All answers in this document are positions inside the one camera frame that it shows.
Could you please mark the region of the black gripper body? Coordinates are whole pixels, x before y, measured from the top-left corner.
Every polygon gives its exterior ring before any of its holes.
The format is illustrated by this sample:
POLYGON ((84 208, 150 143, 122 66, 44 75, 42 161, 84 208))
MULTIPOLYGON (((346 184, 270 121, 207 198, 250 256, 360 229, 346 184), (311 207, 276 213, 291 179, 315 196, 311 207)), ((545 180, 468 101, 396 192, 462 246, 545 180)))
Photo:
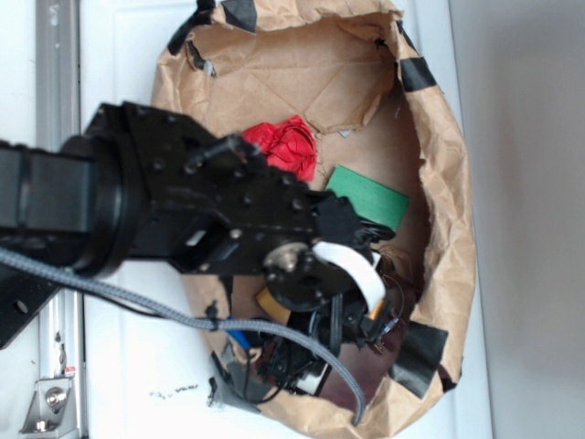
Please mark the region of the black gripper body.
POLYGON ((372 224, 347 198, 311 190, 256 146, 188 116, 129 102, 122 114, 144 183, 129 259, 259 275, 292 312, 289 325, 333 354, 376 338, 389 297, 372 224))

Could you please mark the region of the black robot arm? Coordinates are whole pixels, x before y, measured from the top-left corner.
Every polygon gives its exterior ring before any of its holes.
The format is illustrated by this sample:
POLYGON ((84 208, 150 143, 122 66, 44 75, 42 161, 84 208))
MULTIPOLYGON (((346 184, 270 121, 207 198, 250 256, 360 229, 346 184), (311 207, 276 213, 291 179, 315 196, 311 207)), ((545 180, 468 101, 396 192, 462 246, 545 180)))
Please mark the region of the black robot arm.
POLYGON ((124 261, 259 275, 292 327, 337 355, 376 341, 392 300, 374 242, 390 228, 192 118, 104 104, 56 153, 1 146, 1 249, 84 277, 124 261))

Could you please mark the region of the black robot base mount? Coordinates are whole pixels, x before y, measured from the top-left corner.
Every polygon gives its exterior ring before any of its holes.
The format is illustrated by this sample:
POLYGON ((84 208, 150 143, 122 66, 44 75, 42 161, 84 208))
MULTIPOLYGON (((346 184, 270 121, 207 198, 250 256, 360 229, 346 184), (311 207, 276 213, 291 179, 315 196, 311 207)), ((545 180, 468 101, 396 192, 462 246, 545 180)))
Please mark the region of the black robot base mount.
POLYGON ((56 284, 47 280, 9 267, 1 267, 1 349, 10 346, 58 289, 56 284))

